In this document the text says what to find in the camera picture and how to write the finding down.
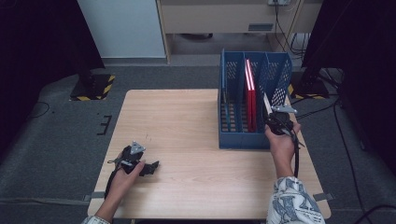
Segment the blue file holder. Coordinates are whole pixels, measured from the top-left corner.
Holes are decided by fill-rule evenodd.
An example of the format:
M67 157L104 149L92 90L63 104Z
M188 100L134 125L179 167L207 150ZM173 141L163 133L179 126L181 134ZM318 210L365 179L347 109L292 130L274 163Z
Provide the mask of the blue file holder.
M248 132L245 105L245 59L249 58L256 89L257 130ZM269 149L264 135L263 94L271 105L285 103L292 63L288 53L223 51L220 58L219 148Z

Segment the tabletop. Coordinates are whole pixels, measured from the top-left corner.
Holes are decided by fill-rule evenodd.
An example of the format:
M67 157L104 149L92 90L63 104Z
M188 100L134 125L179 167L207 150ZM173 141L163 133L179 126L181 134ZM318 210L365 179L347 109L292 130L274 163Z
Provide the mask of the tabletop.
M268 149L219 149L218 90L132 90L121 108L94 191L105 191L114 160L133 141L142 160L160 161L139 177L118 218L265 219L276 171ZM301 133L300 142L304 144ZM308 194L322 193L309 153L300 149L299 178ZM92 199L94 215L104 199ZM325 218L327 201L318 202Z

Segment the person's left hand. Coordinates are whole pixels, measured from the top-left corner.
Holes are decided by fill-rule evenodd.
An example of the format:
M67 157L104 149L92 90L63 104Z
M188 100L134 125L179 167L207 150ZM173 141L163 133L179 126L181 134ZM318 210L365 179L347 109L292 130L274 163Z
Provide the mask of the person's left hand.
M119 169L111 182L111 187L107 197L122 199L134 184L144 166L144 161L139 162L129 174L126 174L124 169Z

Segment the sleeve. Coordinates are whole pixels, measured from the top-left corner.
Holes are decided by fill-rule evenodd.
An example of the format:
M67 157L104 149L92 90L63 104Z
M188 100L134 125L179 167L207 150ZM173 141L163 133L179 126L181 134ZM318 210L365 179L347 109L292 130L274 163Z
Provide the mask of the sleeve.
M110 224L106 220L100 218L100 217L86 217L81 224Z
M317 203L308 195L303 182L294 176L275 182L267 217L267 224L274 223L325 223Z

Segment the white wall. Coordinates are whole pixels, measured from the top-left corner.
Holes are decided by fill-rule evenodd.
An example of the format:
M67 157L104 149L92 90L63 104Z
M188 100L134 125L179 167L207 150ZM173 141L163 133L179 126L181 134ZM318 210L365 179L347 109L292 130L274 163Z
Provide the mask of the white wall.
M155 0L78 0L102 58L165 58Z

